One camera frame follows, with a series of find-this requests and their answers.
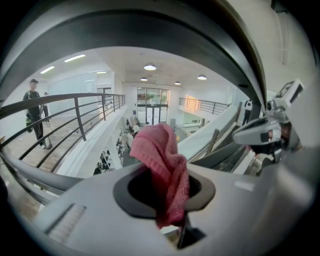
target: pink towel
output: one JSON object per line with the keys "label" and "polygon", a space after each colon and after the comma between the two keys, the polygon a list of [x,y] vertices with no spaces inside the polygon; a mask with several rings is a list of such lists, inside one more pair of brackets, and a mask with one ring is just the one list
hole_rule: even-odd
{"label": "pink towel", "polygon": [[158,197],[157,225],[180,226],[189,199],[189,176],[187,160],[178,154],[173,129],[164,123],[145,126],[135,136],[130,156],[151,169],[152,186]]}

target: entrance door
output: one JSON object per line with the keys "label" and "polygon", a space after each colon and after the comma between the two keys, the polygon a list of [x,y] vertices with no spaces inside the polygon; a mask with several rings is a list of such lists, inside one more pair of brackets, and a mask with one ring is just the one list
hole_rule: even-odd
{"label": "entrance door", "polygon": [[160,117],[160,107],[148,106],[146,108],[146,121],[149,122],[150,125],[159,124]]}

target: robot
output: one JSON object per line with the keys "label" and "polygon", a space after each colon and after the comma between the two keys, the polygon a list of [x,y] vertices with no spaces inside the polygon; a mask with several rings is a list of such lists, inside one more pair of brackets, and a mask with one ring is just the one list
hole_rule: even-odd
{"label": "robot", "polygon": [[234,142],[249,145],[256,154],[272,155],[278,163],[287,152],[301,143],[287,110],[304,91],[299,79],[286,83],[273,100],[267,102],[266,114],[243,125],[233,133]]}

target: ceiling light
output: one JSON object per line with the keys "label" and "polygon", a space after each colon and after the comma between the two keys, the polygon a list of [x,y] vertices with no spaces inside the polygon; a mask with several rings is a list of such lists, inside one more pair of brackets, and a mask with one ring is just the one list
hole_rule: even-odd
{"label": "ceiling light", "polygon": [[198,76],[198,79],[199,79],[199,80],[207,80],[207,77],[206,77],[204,74],[200,74],[200,75]]}
{"label": "ceiling light", "polygon": [[78,56],[75,56],[75,57],[72,57],[72,58],[68,58],[64,62],[70,62],[70,61],[73,61],[73,60],[76,60],[76,59],[79,59],[79,58],[82,58],[82,57],[85,57],[85,56],[86,55],[81,54],[81,55],[78,55]]}
{"label": "ceiling light", "polygon": [[145,69],[145,70],[156,70],[157,68],[156,68],[155,64],[153,64],[153,63],[147,63],[147,64],[144,66],[144,69]]}
{"label": "ceiling light", "polygon": [[44,71],[41,71],[40,74],[44,74],[46,72],[48,72],[49,70],[52,70],[54,69],[55,67],[54,66],[51,66],[51,67],[48,67],[47,69],[45,69]]}

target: pink cloth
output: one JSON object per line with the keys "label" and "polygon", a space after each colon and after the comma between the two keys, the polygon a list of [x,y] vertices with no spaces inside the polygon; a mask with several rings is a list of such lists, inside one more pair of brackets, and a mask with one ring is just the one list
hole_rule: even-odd
{"label": "pink cloth", "polygon": [[152,186],[158,197],[158,226],[180,226],[189,199],[189,176],[187,159],[178,154],[173,129],[164,123],[145,126],[135,136],[130,156],[151,169]]}

